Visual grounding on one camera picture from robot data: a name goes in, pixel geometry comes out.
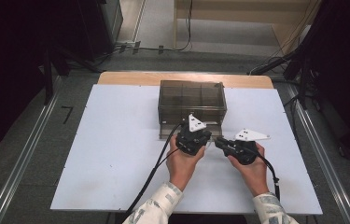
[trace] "wrist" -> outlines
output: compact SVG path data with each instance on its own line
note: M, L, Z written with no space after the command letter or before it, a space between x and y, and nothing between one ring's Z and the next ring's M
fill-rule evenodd
M184 178L171 177L169 179L169 182L171 182L173 185L175 185L181 191L184 191L184 189L186 188L186 185L188 184L188 180L185 180Z
M253 197L259 196L260 194L268 193L270 190L268 189L268 186L262 186L261 188L253 188L250 189L251 194Z

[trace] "metal rail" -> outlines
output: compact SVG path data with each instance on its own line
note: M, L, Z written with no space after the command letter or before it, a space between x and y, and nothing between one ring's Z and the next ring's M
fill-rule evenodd
M26 170L27 165L29 164L30 159L35 151L38 140L44 131L44 128L49 120L49 116L52 112L53 107L56 104L59 95L59 89L62 87L63 77L57 76L54 84L54 94L47 105L45 105L35 123L34 128L32 129L29 138L23 147L23 150L18 157L17 163L15 164L12 172L7 179L5 185L0 191L0 223L3 220L4 215L8 209L8 206L12 200L12 197L17 190L18 185L21 182L23 173Z
M288 93L291 97L294 97L297 95L297 90L295 87L289 86ZM350 199L346 194L343 184L338 177L329 159L329 156L326 153L326 149L316 132L315 126L309 117L309 112L308 110L303 110L302 106L299 103L297 103L297 112L308 135L309 141L312 144L312 148L314 149L323 174L329 183L329 187L338 205L338 208L343 215L343 221L350 224Z

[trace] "human hand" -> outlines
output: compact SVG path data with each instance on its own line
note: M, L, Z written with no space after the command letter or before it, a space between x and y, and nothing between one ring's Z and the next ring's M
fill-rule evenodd
M183 191L192 178L198 160L203 157L205 146L201 147L195 156L191 156L177 148L175 139L176 135L172 136L171 149L166 155L173 154L168 157L166 166L169 170L169 181Z
M264 156L264 147L256 143L257 149L261 156ZM267 185L267 165L260 157L256 157L256 160L249 165L242 165L233 156L228 156L233 167L241 172L244 181L251 191L253 197L256 197L262 193L269 192Z

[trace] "sleeve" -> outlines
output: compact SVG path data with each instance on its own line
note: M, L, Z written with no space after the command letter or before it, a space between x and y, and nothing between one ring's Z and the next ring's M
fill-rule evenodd
M288 216L285 209L273 193L264 193L253 199L254 206L262 224L296 224L294 218Z
M166 224L183 192L170 182L163 183L153 196L128 216L123 224Z

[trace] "controller cable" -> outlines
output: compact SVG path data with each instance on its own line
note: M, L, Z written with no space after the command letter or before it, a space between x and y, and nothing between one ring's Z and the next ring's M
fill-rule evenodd
M276 195L276 198L280 201L280 188L279 188L279 178L276 177L276 174L274 172L273 166L271 165L271 163L265 159L263 156L261 156L261 154L259 154L259 152L257 151L253 151L250 150L249 148L244 148L244 150L255 154L256 156L258 156L260 159L262 159L264 161L264 163L267 165L268 169L270 169L271 173L273 174L273 184L274 184L274 194Z
M177 130L177 128L182 125L182 123L177 124L172 131L169 133L168 139L165 142L165 145L163 146L163 149L161 151L160 156L158 157L157 163L155 164L154 168L152 168L151 173L149 174L147 181L145 183L145 185L142 187L142 189L140 190L139 194L137 195L137 197L134 199L133 203L131 204L131 206L128 208L128 210L125 212L124 214L124 220L132 213L132 210L134 209L134 207L136 206L136 204L139 202L140 198L143 196L143 193L146 191L149 183L151 182L152 177L154 176L155 172L157 171L158 167L160 167L161 164L163 164L164 161L166 161L166 159L168 159L169 156L171 156L173 153L175 153L176 151L178 151L178 148L175 149L173 152L171 152L169 155L167 155L162 161L162 156L163 153L165 152L169 142L171 141L172 136L174 135L175 130Z

